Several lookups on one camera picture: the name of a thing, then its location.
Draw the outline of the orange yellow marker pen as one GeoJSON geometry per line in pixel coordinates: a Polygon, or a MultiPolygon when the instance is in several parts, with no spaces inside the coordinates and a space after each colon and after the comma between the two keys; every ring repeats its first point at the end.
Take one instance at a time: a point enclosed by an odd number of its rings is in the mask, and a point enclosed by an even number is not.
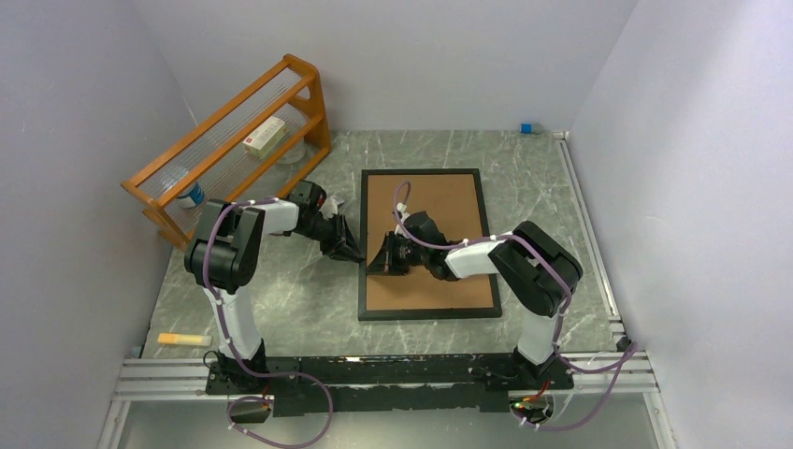
{"type": "Polygon", "coordinates": [[[161,333],[157,338],[157,342],[162,345],[209,347],[212,338],[206,335],[161,333]]]}

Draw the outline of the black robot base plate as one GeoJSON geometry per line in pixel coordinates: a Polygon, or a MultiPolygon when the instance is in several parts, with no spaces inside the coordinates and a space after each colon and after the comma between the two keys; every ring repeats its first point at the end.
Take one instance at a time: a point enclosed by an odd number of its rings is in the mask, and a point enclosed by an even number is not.
{"type": "Polygon", "coordinates": [[[554,361],[536,377],[513,353],[302,356],[267,359],[267,378],[207,365],[210,396],[269,397],[277,417],[308,413],[473,408],[501,413],[521,395],[571,390],[554,361]]]}

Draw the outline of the blue labelled plastic bottle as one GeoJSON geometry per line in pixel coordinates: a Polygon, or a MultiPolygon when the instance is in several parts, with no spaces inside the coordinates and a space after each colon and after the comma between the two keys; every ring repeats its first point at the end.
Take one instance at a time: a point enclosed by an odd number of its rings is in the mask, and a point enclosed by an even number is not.
{"type": "MultiPolygon", "coordinates": [[[[189,170],[185,167],[167,167],[163,175],[163,185],[167,189],[171,189],[188,175],[189,170]]],[[[201,205],[204,199],[204,190],[197,181],[194,181],[176,196],[175,202],[183,209],[192,209],[201,205]]]]}

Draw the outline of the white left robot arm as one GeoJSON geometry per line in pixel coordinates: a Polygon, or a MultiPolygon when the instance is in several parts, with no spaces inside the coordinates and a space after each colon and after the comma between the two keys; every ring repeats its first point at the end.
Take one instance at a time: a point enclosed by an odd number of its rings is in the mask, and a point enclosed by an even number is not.
{"type": "Polygon", "coordinates": [[[219,365],[245,393],[267,380],[266,345],[256,326],[247,286],[265,236],[294,234],[318,243],[321,254],[360,263],[359,249],[339,207],[317,183],[299,181],[286,198],[209,200],[185,253],[185,269],[208,297],[221,336],[219,365]]]}

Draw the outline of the blue capped small bottle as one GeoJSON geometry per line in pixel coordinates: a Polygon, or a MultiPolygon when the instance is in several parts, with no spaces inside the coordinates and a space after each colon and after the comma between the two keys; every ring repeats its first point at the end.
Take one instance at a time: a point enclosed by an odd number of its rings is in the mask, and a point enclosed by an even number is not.
{"type": "Polygon", "coordinates": [[[522,123],[520,125],[520,133],[526,135],[541,135],[544,128],[539,123],[522,123]]]}

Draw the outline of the white red medicine box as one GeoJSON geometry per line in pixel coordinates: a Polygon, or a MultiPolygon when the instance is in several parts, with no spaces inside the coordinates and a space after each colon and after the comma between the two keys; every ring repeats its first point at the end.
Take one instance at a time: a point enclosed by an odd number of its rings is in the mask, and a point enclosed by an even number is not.
{"type": "Polygon", "coordinates": [[[267,158],[276,151],[289,136],[285,120],[271,116],[254,129],[242,144],[247,153],[260,159],[267,158]]]}

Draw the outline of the orange wooden shelf rack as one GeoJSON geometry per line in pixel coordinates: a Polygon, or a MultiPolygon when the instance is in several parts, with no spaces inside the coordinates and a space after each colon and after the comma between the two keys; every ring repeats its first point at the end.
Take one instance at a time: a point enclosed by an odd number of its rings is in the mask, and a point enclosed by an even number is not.
{"type": "Polygon", "coordinates": [[[176,196],[197,181],[206,197],[233,201],[274,171],[282,150],[260,159],[247,153],[242,144],[271,116],[288,124],[289,136],[282,143],[286,150],[300,139],[310,149],[307,161],[299,162],[294,174],[274,192],[285,196],[331,152],[320,72],[293,54],[283,55],[205,121],[123,181],[122,187],[142,204],[144,215],[157,226],[160,236],[182,250],[193,235],[202,207],[183,209],[176,204],[176,196]],[[189,175],[167,189],[163,175],[167,167],[174,166],[187,168],[189,175]]]}

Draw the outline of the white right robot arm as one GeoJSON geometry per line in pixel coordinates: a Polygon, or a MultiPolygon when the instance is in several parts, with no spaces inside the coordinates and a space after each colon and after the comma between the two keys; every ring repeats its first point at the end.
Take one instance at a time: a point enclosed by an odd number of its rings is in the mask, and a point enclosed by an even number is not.
{"type": "Polygon", "coordinates": [[[580,263],[530,221],[505,234],[448,240],[425,211],[398,211],[395,218],[396,229],[386,234],[366,274],[401,276],[421,266],[446,282],[500,276],[527,310],[514,350],[515,379],[527,388],[540,386],[556,359],[563,304],[583,277],[580,263]]]}

